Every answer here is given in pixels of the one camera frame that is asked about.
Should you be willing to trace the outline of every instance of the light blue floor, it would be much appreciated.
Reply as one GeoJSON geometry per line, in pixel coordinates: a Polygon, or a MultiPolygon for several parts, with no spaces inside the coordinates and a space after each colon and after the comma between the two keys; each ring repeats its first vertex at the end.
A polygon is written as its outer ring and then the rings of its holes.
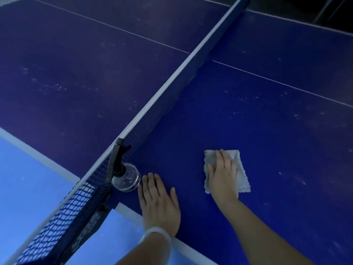
{"type": "MultiPolygon", "coordinates": [[[[0,264],[71,191],[73,184],[0,138],[0,264]]],[[[139,242],[143,229],[112,211],[68,265],[114,265],[139,242]]],[[[169,264],[193,264],[173,251],[169,264]]]]}

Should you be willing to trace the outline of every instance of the forearm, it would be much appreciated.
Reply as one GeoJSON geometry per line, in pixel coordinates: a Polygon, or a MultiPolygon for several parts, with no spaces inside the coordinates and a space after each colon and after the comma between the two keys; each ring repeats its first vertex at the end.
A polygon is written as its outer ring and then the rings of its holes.
{"type": "Polygon", "coordinates": [[[239,200],[226,205],[222,212],[232,224],[251,265],[312,264],[239,200]]]}
{"type": "Polygon", "coordinates": [[[132,249],[116,265],[165,265],[170,247],[160,233],[150,234],[142,243],[132,249]]]}

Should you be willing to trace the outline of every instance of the wristband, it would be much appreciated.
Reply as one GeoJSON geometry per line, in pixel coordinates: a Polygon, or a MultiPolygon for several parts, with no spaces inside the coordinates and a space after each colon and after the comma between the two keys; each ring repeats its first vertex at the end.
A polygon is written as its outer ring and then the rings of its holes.
{"type": "Polygon", "coordinates": [[[168,254],[168,260],[169,260],[169,257],[170,257],[170,253],[172,252],[172,239],[170,237],[170,235],[162,228],[160,227],[152,227],[152,228],[149,228],[147,231],[144,232],[141,240],[140,240],[140,243],[142,243],[142,241],[148,236],[150,235],[151,233],[153,232],[157,232],[161,235],[163,235],[163,237],[165,238],[165,240],[168,242],[168,245],[169,245],[169,254],[168,254]]]}

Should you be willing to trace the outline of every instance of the white cleaning cloth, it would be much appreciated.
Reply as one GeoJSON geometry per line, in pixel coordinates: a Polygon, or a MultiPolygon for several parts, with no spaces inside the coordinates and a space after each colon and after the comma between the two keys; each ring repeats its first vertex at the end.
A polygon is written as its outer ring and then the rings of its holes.
{"type": "MultiPolygon", "coordinates": [[[[250,184],[247,180],[245,170],[243,168],[243,164],[240,160],[240,152],[238,150],[228,150],[226,153],[235,161],[238,169],[236,170],[236,186],[238,188],[238,192],[250,192],[250,184]]],[[[216,153],[213,150],[206,150],[205,151],[205,165],[203,170],[206,174],[205,179],[205,192],[207,194],[210,193],[209,188],[209,175],[208,175],[208,168],[207,165],[211,164],[213,167],[216,167],[216,153]]]]}

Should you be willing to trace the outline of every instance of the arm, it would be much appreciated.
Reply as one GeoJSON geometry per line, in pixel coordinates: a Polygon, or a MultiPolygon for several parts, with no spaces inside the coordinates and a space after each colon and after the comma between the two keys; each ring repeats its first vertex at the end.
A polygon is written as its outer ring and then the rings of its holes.
{"type": "MultiPolygon", "coordinates": [[[[180,226],[180,209],[175,188],[171,189],[169,196],[159,175],[152,173],[143,176],[142,182],[143,187],[138,186],[138,197],[145,230],[160,227],[173,238],[180,226]]],[[[164,236],[154,232],[116,265],[165,265],[169,253],[170,246],[164,236]]]]}
{"type": "Polygon", "coordinates": [[[216,167],[208,166],[210,191],[218,208],[232,224],[249,263],[312,265],[238,200],[236,164],[223,150],[216,151],[216,156],[216,167]]]}

